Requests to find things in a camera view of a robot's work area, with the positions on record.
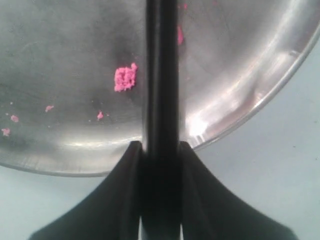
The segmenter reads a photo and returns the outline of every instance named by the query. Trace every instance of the pink food particle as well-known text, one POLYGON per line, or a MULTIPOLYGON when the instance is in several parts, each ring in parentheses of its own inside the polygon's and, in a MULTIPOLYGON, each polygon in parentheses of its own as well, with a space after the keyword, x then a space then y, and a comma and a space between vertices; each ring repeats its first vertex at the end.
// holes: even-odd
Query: pink food particle
POLYGON ((119 67, 114 74, 114 91, 121 92, 131 89, 136 84, 138 66, 135 63, 131 67, 119 67))
POLYGON ((46 106, 46 108, 45 108, 45 112, 47 113, 47 112, 49 112, 51 109, 53 109, 55 106, 53 106, 53 105, 49 105, 49 106, 46 106))
POLYGON ((10 135, 10 128, 3 128, 1 129, 3 136, 9 137, 10 135))
POLYGON ((180 26, 178 26, 178 45, 181 45, 184 42, 184 34, 180 26))
POLYGON ((12 116, 11 116, 11 120, 12 120, 13 122, 15 122, 15 123, 19 122, 19 118, 18 118, 17 116, 15 116, 15 115, 12 115, 12 116))
POLYGON ((99 121, 103 117, 104 117, 104 114, 102 113, 102 111, 99 111, 99 114, 96 116, 97 120, 99 121))

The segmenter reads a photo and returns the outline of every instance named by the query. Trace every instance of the stainless steel bowl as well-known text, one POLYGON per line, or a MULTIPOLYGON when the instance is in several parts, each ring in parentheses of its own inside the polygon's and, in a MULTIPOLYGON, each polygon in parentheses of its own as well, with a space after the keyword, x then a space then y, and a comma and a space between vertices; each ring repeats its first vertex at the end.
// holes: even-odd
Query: stainless steel bowl
MULTIPOLYGON (((178 7, 184 137, 193 147, 261 109, 320 29, 320 0, 187 0, 178 7)), ((143 0, 0 0, 0 127, 11 130, 0 137, 1 165, 99 176, 141 139, 144 14, 143 0), (132 62, 137 85, 114 92, 115 69, 132 62)))

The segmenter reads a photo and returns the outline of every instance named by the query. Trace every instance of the pink crumb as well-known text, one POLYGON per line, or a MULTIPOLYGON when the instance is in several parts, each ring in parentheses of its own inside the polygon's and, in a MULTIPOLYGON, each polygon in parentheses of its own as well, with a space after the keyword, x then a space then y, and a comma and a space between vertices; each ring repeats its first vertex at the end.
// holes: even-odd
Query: pink crumb
POLYGON ((103 117, 104 117, 104 114, 102 113, 102 111, 99 111, 99 114, 96 116, 97 120, 99 121, 103 117))
POLYGON ((9 137, 10 135, 10 128, 3 128, 1 129, 3 136, 9 137))
POLYGON ((15 123, 19 122, 19 118, 18 118, 17 116, 15 116, 15 115, 12 115, 12 116, 11 116, 11 120, 12 120, 13 122, 15 122, 15 123))
POLYGON ((47 112, 49 112, 51 109, 53 109, 55 106, 53 106, 53 105, 49 105, 49 106, 46 106, 46 108, 45 108, 45 112, 47 113, 47 112))
POLYGON ((138 66, 132 63, 131 67, 119 67, 114 74, 114 91, 121 92, 131 89, 136 84, 138 66))
POLYGON ((184 34, 180 26, 178 26, 178 45, 181 45, 184 42, 184 34))

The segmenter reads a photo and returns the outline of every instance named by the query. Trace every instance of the black plastic stand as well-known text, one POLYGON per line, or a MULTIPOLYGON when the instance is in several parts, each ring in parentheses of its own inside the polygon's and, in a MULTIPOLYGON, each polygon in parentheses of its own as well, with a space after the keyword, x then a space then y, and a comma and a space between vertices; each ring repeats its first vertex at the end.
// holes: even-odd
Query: black plastic stand
MULTIPOLYGON (((259 213, 224 187, 188 143, 180 144, 180 153, 182 178, 177 185, 147 182, 145 174, 150 172, 140 166, 142 145, 132 142, 91 195, 30 240, 137 240, 140 215, 153 213, 159 206, 164 216, 179 216, 185 240, 297 240, 289 228, 259 213), (149 198, 152 186, 160 188, 159 195, 166 193, 166 198, 149 198)), ((147 239, 177 238, 180 226, 175 224, 176 219, 161 222, 157 215, 146 215, 143 224, 148 229, 147 239)))

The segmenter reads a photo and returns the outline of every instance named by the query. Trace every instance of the black rod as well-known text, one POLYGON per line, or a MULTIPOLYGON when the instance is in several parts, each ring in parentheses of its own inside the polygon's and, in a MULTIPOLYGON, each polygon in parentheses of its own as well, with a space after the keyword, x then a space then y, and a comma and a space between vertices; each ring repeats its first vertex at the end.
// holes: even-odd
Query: black rod
POLYGON ((146 88, 139 191, 143 240, 178 240, 179 159, 177 0, 146 1, 146 88))

